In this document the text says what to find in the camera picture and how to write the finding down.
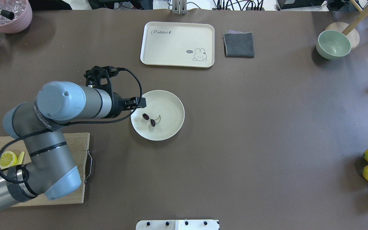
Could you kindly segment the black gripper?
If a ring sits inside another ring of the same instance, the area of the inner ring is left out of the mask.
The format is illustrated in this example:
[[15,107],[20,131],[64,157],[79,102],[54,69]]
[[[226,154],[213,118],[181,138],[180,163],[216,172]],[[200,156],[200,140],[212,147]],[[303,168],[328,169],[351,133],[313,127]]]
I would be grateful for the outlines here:
[[146,108],[146,98],[132,97],[123,99],[117,93],[113,92],[111,77],[117,76],[118,68],[112,66],[95,66],[87,70],[84,74],[86,87],[92,88],[98,93],[100,106],[98,113],[93,117],[95,119],[115,118],[121,114],[121,111]]

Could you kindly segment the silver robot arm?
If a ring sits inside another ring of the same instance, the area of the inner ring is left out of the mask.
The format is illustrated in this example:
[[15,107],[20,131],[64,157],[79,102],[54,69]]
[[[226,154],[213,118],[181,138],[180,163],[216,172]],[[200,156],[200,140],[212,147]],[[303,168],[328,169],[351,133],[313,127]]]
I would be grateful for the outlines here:
[[[113,92],[111,77],[123,71],[138,83],[139,96],[122,98]],[[0,210],[40,194],[49,200],[62,198],[81,186],[80,173],[62,128],[120,122],[123,118],[117,117],[122,111],[132,114],[146,106],[142,85],[129,69],[95,66],[84,77],[85,86],[68,81],[49,82],[34,101],[19,104],[4,116],[4,129],[13,140],[1,148],[0,159],[9,145],[22,140],[31,161],[6,169],[0,166]]]

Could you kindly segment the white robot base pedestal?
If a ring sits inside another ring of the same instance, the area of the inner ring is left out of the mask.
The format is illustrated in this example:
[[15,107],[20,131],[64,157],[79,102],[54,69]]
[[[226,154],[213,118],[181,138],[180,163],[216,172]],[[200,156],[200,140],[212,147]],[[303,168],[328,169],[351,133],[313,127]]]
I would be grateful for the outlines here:
[[219,220],[214,219],[176,219],[141,220],[136,230],[219,230]]

